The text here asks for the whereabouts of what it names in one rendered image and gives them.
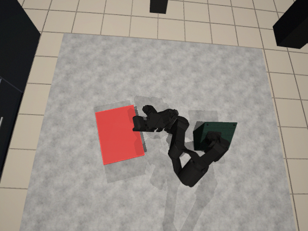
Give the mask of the red rectangular lid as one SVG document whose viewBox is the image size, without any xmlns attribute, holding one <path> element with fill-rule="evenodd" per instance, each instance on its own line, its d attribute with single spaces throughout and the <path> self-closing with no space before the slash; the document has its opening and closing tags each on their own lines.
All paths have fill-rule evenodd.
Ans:
<svg viewBox="0 0 308 231">
<path fill-rule="evenodd" d="M 103 164 L 144 156 L 139 131 L 133 131 L 134 105 L 96 112 Z"/>
</svg>

